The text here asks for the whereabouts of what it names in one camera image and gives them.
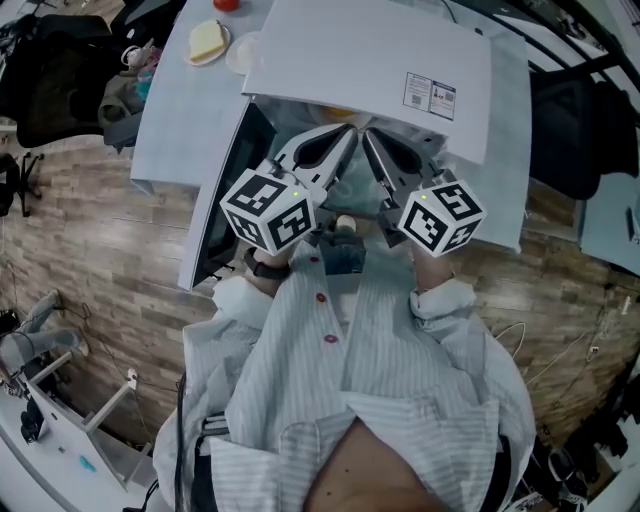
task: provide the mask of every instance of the wood-patterned floor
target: wood-patterned floor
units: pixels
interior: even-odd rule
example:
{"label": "wood-patterned floor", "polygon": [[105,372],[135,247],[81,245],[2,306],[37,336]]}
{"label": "wood-patterned floor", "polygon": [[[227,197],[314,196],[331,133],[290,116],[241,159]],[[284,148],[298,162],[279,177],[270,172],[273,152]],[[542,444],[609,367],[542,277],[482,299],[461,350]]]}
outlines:
{"label": "wood-patterned floor", "polygon": [[[93,0],[82,13],[109,18],[118,4]],[[80,11],[73,2],[66,9]],[[13,144],[5,150],[24,153]],[[76,325],[92,349],[66,371],[75,406],[84,412],[97,410],[121,385],[119,372],[134,367],[145,381],[139,403],[155,435],[175,405],[175,383],[183,371],[181,329],[214,312],[212,283],[191,293],[176,286],[196,192],[167,186],[155,197],[138,193],[129,183],[130,157],[105,148],[99,137],[68,139],[43,152],[38,177],[42,201],[30,200],[33,214],[23,219],[16,200],[4,219],[0,306],[14,305],[8,262],[15,269],[21,313],[51,288],[59,289],[75,310],[86,302],[92,311],[86,325],[70,314],[56,315],[51,322]],[[530,187],[528,208],[536,219],[570,225],[573,207],[544,186]],[[514,254],[473,242],[457,251],[456,267],[461,278],[474,284],[478,311],[494,334],[515,322],[526,323],[516,357],[525,381],[587,331],[529,385],[538,425],[562,441],[602,403],[613,378],[640,346],[640,305],[635,304],[640,279],[611,272],[563,240],[524,232],[521,246],[521,254]],[[608,282],[617,286],[606,294],[603,309]],[[632,307],[622,316],[627,295]],[[512,353],[519,329],[500,339]],[[587,363],[592,344],[600,350]],[[146,438],[132,399],[116,410],[107,426],[132,441]]]}

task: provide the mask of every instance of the striped shirt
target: striped shirt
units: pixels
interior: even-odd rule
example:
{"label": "striped shirt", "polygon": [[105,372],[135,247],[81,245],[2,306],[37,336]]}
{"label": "striped shirt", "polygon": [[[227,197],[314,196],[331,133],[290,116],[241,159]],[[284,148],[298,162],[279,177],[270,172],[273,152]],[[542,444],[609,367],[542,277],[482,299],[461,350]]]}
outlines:
{"label": "striped shirt", "polygon": [[[218,312],[186,327],[185,495],[203,419],[220,511],[299,511],[316,475],[359,418],[456,511],[480,509],[498,434],[510,443],[505,503],[535,438],[529,395],[510,355],[452,279],[418,295],[409,262],[369,251],[349,332],[342,331],[320,251],[299,244],[272,299],[244,278],[216,286]],[[173,503],[175,415],[154,465]]]}

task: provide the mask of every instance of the office chair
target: office chair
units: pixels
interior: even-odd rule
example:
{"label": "office chair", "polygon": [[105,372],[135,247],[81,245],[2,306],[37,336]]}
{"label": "office chair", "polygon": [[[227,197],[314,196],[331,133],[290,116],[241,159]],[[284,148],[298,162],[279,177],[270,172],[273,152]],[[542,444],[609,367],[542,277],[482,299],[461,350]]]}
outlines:
{"label": "office chair", "polygon": [[638,176],[634,110],[626,93],[570,68],[531,74],[531,177],[593,197],[602,174]]}
{"label": "office chair", "polygon": [[136,124],[98,122],[106,84],[122,69],[118,53],[90,39],[64,32],[22,39],[0,78],[0,115],[17,122],[25,148],[85,134],[103,135],[117,148],[130,145]]}
{"label": "office chair", "polygon": [[22,167],[18,166],[15,159],[8,153],[0,154],[0,175],[6,175],[6,183],[0,183],[0,217],[9,214],[9,209],[13,204],[13,195],[18,194],[22,207],[22,216],[28,217],[29,210],[26,207],[26,195],[31,194],[36,199],[41,199],[42,195],[35,192],[29,185],[29,176],[38,160],[42,160],[44,155],[38,155],[25,169],[27,160],[31,158],[31,153],[22,157]]}

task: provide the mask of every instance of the white desk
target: white desk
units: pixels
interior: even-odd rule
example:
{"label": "white desk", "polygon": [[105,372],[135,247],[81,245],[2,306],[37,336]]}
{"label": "white desk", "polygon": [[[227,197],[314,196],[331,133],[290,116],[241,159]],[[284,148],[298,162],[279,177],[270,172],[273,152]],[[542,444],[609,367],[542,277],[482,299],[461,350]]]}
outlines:
{"label": "white desk", "polygon": [[133,154],[131,180],[147,193],[153,182],[199,187],[219,172],[249,104],[244,77],[224,57],[202,67],[187,64],[191,29],[218,19],[232,38],[260,30],[270,0],[242,0],[224,14],[211,0],[188,0],[169,36],[144,108]]}
{"label": "white desk", "polygon": [[640,276],[640,245],[629,240],[626,217],[638,193],[640,178],[621,173],[602,176],[596,195],[586,204],[580,249]]}

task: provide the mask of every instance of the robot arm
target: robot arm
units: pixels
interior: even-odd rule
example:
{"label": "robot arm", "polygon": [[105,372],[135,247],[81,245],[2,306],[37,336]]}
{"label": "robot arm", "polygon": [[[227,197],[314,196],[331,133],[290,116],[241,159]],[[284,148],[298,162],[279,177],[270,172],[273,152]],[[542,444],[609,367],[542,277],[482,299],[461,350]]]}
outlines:
{"label": "robot arm", "polygon": [[350,124],[321,126],[292,138],[274,160],[247,169],[221,201],[236,235],[272,256],[333,214],[322,205],[357,146]]}
{"label": "robot arm", "polygon": [[388,194],[378,222],[390,247],[409,237],[437,257],[471,239],[486,211],[466,182],[441,171],[420,146],[393,132],[369,128],[362,144]]}
{"label": "robot arm", "polygon": [[[327,191],[347,168],[358,142],[350,124],[321,126],[293,137],[274,160],[247,169],[221,201],[236,235],[276,256],[333,217]],[[393,247],[406,237],[432,256],[466,244],[486,212],[464,181],[440,171],[417,144],[370,128],[363,147],[387,193],[378,221]]]}

